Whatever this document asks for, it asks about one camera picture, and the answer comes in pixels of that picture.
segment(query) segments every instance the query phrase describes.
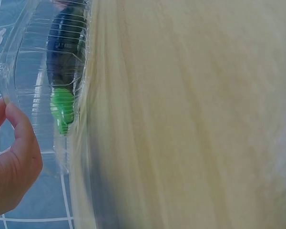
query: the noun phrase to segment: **hand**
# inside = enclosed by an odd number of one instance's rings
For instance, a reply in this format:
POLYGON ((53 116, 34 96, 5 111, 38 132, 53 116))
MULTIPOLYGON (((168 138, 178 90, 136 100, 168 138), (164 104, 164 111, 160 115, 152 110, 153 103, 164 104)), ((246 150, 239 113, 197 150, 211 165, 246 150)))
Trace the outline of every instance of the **hand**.
POLYGON ((13 210, 42 170, 40 148, 33 128, 23 112, 0 99, 0 126, 8 119, 15 141, 0 154, 0 215, 13 210))

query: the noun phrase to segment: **blue surface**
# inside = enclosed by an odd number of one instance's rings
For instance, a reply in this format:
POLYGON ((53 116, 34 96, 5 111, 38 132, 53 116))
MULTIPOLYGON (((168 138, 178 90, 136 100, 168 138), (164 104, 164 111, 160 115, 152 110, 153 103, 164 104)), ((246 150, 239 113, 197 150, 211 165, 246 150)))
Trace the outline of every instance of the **blue surface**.
MULTIPOLYGON (((6 29, 0 52, 26 2, 27 0, 0 0, 0 31, 6 29)), ((36 80, 38 69, 35 65, 29 65, 26 71, 35 77, 29 80, 36 80)), ((5 121, 0 128, 0 151, 8 148, 13 140, 13 129, 10 123, 5 121)), ((42 152, 42 158, 44 169, 41 175, 19 206, 3 217, 0 216, 0 229, 74 228, 69 178, 59 174, 54 153, 42 152)))

